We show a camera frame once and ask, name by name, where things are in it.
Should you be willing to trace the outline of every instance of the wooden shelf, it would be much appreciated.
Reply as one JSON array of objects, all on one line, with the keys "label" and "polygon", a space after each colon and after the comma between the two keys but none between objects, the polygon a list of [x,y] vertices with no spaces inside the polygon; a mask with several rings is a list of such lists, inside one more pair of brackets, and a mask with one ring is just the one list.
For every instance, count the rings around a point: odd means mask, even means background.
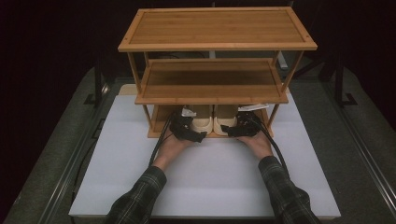
[{"label": "wooden shelf", "polygon": [[120,52],[314,50],[291,7],[139,9]]},{"label": "wooden shelf", "polygon": [[[183,105],[275,104],[270,129],[304,50],[317,45],[291,7],[202,7],[139,9],[119,45],[127,52],[137,96],[158,137],[175,109]],[[152,51],[271,50],[264,59],[150,59]],[[281,82],[276,60],[281,50],[295,50],[294,63]],[[140,80],[134,52],[143,52],[146,70]],[[155,105],[151,116],[147,105]]]},{"label": "wooden shelf", "polygon": [[[152,129],[148,130],[149,138],[158,138],[163,130],[163,125],[174,111],[181,111],[182,105],[155,105],[151,118]],[[255,114],[262,120],[262,123],[268,122],[266,109],[256,110]],[[271,127],[267,127],[269,133],[274,136]],[[210,133],[208,138],[226,138],[228,136],[218,135],[214,132]]]},{"label": "wooden shelf", "polygon": [[149,60],[138,105],[285,104],[272,59]]}]

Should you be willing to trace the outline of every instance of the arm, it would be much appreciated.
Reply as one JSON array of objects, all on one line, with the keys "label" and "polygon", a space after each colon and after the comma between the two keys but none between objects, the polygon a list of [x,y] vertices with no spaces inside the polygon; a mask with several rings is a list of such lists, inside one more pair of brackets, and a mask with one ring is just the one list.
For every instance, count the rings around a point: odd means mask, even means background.
[{"label": "arm", "polygon": [[161,193],[166,176],[164,171],[192,142],[178,140],[167,130],[157,157],[134,184],[134,187],[111,206],[105,223],[149,223],[152,208]]},{"label": "arm", "polygon": [[237,139],[246,143],[260,160],[259,169],[270,194],[276,221],[288,224],[320,223],[311,211],[308,194],[297,188],[288,178],[285,170],[274,157],[271,144],[265,134],[258,132],[253,137],[243,136]]}]

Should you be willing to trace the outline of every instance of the lower shelf board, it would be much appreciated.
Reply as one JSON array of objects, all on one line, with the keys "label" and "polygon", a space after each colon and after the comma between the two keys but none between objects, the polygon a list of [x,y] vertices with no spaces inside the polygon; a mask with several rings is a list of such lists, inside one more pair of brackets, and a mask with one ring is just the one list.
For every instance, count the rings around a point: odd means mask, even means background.
[{"label": "lower shelf board", "polygon": [[[148,138],[159,138],[163,131],[163,126],[173,112],[181,112],[183,105],[155,105],[151,116],[151,129],[148,129]],[[262,123],[268,123],[268,115],[266,109],[256,110],[255,114],[260,118]],[[271,127],[267,126],[271,136],[274,136]],[[225,138],[228,136],[218,135],[214,132],[210,133],[208,138]]]},{"label": "lower shelf board", "polygon": [[286,104],[272,58],[152,59],[137,105]]}]

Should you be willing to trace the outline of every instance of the wooden base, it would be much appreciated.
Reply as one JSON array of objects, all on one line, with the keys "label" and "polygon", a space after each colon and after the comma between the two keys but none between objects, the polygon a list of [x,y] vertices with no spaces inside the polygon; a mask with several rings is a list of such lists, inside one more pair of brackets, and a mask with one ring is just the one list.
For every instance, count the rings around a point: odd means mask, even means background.
[{"label": "wooden base", "polygon": [[[149,138],[158,138],[163,131],[163,126],[165,122],[168,120],[169,116],[173,112],[181,112],[183,105],[155,105],[154,111],[151,117],[152,129],[148,130]],[[256,110],[255,114],[260,118],[262,123],[268,123],[268,115],[266,109]],[[271,136],[274,136],[274,133],[271,130],[271,127],[267,127]],[[209,138],[224,138],[228,136],[218,135],[214,132],[210,133],[207,137]]]}]

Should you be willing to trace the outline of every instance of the metal rail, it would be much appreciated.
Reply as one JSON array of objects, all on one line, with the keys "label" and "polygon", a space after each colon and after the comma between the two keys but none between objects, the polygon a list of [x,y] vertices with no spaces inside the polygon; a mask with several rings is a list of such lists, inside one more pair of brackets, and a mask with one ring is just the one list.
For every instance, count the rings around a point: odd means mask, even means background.
[{"label": "metal rail", "polygon": [[[102,88],[102,91],[104,92],[104,98],[103,100],[105,101],[106,98],[108,97],[108,94],[106,92],[110,92],[110,87],[105,85]],[[73,185],[73,180],[74,177],[78,171],[78,165],[83,162],[83,156],[85,154],[85,151],[83,150],[84,146],[86,145],[87,141],[90,139],[92,133],[94,132],[94,129],[96,128],[96,125],[93,125],[97,120],[99,120],[101,116],[101,112],[103,110],[103,104],[99,104],[98,107],[96,107],[91,115],[90,120],[86,123],[84,132],[81,135],[81,137],[78,139],[78,143],[76,147],[73,150],[73,153],[70,157],[70,160],[66,164],[64,168],[64,172],[62,173],[47,205],[46,208],[44,209],[43,213],[41,214],[40,219],[38,220],[39,224],[51,224],[53,223],[52,220],[54,218],[54,215],[56,214],[59,205],[62,202],[62,199],[64,198],[64,195],[66,194],[68,188]]]},{"label": "metal rail", "polygon": [[323,87],[329,98],[332,100],[334,108],[336,108],[336,112],[340,116],[341,120],[344,122],[353,140],[355,141],[358,153],[361,156],[361,160],[366,166],[371,178],[374,180],[382,197],[384,198],[384,201],[387,204],[389,211],[396,219],[396,194],[393,187],[390,185],[390,183],[382,173],[381,169],[378,167],[375,159],[370,153],[369,148],[364,143],[361,135],[359,134],[348,113],[343,108],[341,108],[339,104],[337,104],[337,102],[334,100],[330,83],[323,83]]}]

